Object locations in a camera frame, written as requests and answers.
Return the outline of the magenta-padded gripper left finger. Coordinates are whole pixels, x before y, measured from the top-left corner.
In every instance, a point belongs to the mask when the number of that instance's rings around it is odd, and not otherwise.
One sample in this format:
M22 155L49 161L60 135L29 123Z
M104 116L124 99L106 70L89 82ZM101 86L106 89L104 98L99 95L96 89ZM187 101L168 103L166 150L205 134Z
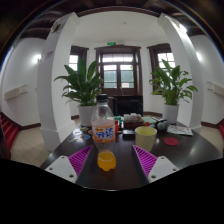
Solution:
M75 183L84 168L92 148L93 146L90 145L70 156L60 155L45 170L69 182Z

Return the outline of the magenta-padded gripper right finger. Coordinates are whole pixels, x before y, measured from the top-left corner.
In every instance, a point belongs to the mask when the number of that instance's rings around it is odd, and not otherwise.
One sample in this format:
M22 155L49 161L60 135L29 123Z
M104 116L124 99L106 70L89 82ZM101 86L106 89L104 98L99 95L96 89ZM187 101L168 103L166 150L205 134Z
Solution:
M178 168L167 157L156 157L136 145L133 148L149 183L153 183L178 171Z

